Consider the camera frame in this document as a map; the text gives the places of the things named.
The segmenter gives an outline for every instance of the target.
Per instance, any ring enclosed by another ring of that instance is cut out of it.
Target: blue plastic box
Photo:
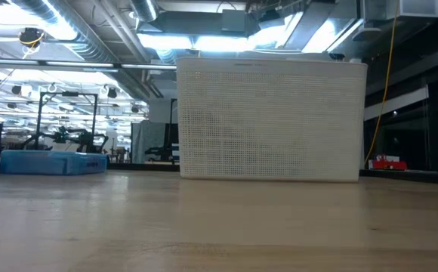
[[[5,150],[1,174],[84,175],[106,171],[106,155],[44,150]]]

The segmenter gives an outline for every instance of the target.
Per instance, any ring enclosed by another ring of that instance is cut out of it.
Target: perforated panel
[[[366,65],[184,58],[185,178],[356,181]]]

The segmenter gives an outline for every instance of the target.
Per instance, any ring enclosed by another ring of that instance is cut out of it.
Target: ceiling pipe
[[[134,46],[137,48],[137,50],[146,58],[145,62],[149,63],[150,59],[148,58],[147,51],[143,47],[142,43],[137,37],[136,33],[133,33],[130,30],[130,27],[128,27],[127,22],[123,19],[123,17],[120,15],[119,11],[116,9],[116,7],[110,2],[110,0],[102,0],[102,2],[105,4],[106,9],[115,17],[117,22],[119,22],[120,26],[122,27],[123,32],[128,36],[128,38],[131,40],[131,42],[134,44]]]
[[[152,22],[159,16],[156,0],[130,0],[130,4],[140,22]]]
[[[105,17],[106,21],[110,24],[116,34],[120,37],[120,39],[125,43],[128,50],[140,61],[146,62],[145,58],[138,51],[137,47],[130,43],[130,40],[125,36],[123,31],[119,28],[119,26],[115,23],[113,18],[110,16],[108,11],[106,11],[105,7],[101,4],[101,0],[92,0],[93,4],[97,8],[97,10]]]
[[[76,13],[71,5],[64,0],[12,0],[12,3],[27,11],[28,13],[40,17],[50,25],[66,23],[77,34],[75,42],[77,44],[65,45],[74,51],[83,60],[94,63],[119,63],[120,60],[103,43],[93,29]],[[133,73],[119,71],[118,73],[105,73],[110,78],[115,79],[133,98],[148,100],[150,93],[142,88]]]

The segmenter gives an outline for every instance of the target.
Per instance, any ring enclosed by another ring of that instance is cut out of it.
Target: ceiling
[[[388,50],[393,22],[385,15],[388,13],[378,11],[380,4],[391,0],[366,0],[365,9],[360,0],[158,0],[151,1],[156,3],[157,18],[139,23],[137,18],[143,15],[133,12],[132,2],[140,4],[140,0],[9,2],[12,5],[0,5],[0,59],[168,65],[179,57],[198,56],[329,61],[329,53],[335,53],[344,54],[345,60],[369,59]],[[45,9],[52,10],[51,17]],[[397,25],[397,43],[435,19],[402,16]],[[352,37],[361,29],[361,22],[379,31],[371,39],[355,42]],[[20,44],[18,36],[25,27],[46,32],[37,51]],[[85,45],[88,51],[80,48]],[[33,120],[38,107],[30,102],[37,101],[40,92],[56,88],[93,93],[98,94],[98,103],[102,104],[97,109],[99,131],[128,127],[119,130],[130,135],[131,119],[145,119],[148,102],[177,97],[175,79],[174,71],[71,72],[41,70],[39,66],[35,70],[14,70],[10,66],[0,69],[0,117],[6,126],[32,129],[32,122],[22,122],[22,117],[11,113],[29,113],[29,120]],[[22,86],[26,93],[13,94],[15,85]],[[116,98],[108,98],[109,88],[116,88]],[[11,109],[9,103],[17,107]],[[90,128],[84,118],[74,120],[73,115],[91,115],[93,107],[88,103],[83,97],[51,100],[44,113],[69,114],[70,118],[47,117],[50,130],[62,124]],[[64,104],[73,104],[71,110],[63,108]],[[132,113],[131,105],[140,106],[140,111]]]

